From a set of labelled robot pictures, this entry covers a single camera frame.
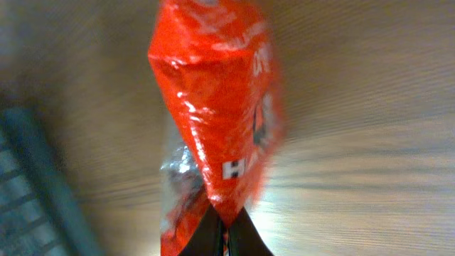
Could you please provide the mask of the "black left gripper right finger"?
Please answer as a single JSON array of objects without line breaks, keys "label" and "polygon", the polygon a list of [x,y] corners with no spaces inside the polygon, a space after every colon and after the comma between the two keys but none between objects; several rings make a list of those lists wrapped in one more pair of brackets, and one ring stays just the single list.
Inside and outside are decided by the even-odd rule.
[{"label": "black left gripper right finger", "polygon": [[260,237],[245,208],[228,228],[230,256],[274,256]]}]

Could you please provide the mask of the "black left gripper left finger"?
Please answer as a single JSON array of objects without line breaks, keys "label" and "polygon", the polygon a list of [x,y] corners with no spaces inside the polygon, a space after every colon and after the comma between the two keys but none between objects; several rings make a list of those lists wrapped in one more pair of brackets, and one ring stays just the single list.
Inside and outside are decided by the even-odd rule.
[{"label": "black left gripper left finger", "polygon": [[224,231],[220,216],[210,205],[191,239],[178,256],[223,256]]}]

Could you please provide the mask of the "red snack bag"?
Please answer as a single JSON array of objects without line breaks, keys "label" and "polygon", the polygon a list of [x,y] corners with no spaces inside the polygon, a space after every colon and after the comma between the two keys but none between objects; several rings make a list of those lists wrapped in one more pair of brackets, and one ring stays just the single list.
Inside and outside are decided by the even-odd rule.
[{"label": "red snack bag", "polygon": [[228,228],[254,201],[283,135],[282,86],[254,1],[162,1],[148,59],[171,116],[161,254],[178,255],[212,205]]}]

